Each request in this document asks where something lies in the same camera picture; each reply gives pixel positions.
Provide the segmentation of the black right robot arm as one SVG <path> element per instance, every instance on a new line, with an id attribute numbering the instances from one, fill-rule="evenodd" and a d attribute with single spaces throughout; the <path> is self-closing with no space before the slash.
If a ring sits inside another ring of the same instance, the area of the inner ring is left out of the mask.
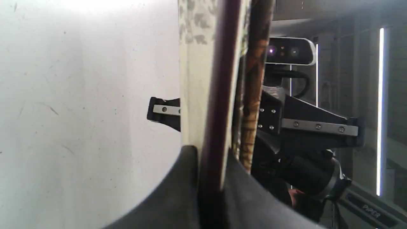
<path id="1" fill-rule="evenodd" d="M 333 200 L 380 229 L 405 229 L 406 212 L 381 200 L 342 172 L 329 148 L 364 144 L 359 118 L 335 115 L 286 95 L 283 105 L 263 92 L 253 168 L 276 172 L 283 181 L 316 199 Z"/>

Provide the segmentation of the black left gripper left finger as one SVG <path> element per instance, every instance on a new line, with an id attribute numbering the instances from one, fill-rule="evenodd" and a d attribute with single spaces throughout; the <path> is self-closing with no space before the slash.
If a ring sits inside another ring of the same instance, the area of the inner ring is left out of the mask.
<path id="1" fill-rule="evenodd" d="M 198 229 L 196 147 L 184 145 L 161 183 L 107 229 Z"/>

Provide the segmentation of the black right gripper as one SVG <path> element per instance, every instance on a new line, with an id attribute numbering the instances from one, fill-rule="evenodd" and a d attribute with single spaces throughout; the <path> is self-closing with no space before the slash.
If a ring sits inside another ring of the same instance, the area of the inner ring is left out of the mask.
<path id="1" fill-rule="evenodd" d="M 306 103 L 298 98 L 285 96 L 285 104 L 263 92 L 260 108 L 265 108 L 259 116 L 260 124 L 273 126 L 263 134 L 279 136 L 280 152 L 285 155 L 303 155 L 313 150 L 331 148 L 354 148 L 364 145 L 364 122 L 358 118 L 344 118 Z M 191 130 L 193 145 L 205 165 L 223 166 L 231 148 L 231 117 L 233 101 L 226 93 L 209 95 L 207 111 L 198 104 L 197 98 L 183 102 L 180 98 L 163 100 L 151 97 L 147 119 L 161 123 L 172 129 Z"/>

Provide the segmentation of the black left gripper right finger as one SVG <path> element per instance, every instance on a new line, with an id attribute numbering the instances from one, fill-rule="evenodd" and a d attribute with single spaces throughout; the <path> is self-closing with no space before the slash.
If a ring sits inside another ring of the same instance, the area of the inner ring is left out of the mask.
<path id="1" fill-rule="evenodd" d="M 321 229 L 264 189 L 233 152 L 227 157 L 224 199 L 226 229 Z"/>

